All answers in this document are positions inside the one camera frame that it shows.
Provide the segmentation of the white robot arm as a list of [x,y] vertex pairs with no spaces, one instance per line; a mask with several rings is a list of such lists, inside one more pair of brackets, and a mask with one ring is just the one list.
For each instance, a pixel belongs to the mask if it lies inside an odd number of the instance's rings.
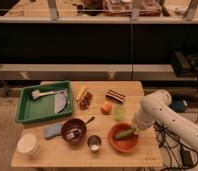
[[172,110],[169,107],[171,103],[170,93],[163,89],[144,96],[140,101],[140,109],[132,117],[131,125],[137,130],[147,130],[155,121],[159,121],[198,152],[198,125]]

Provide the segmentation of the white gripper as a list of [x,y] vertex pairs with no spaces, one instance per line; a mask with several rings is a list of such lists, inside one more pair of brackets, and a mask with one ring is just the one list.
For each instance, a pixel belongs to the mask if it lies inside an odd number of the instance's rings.
[[131,125],[139,130],[148,129],[148,124],[142,119],[142,117],[138,113],[135,113],[133,115]]

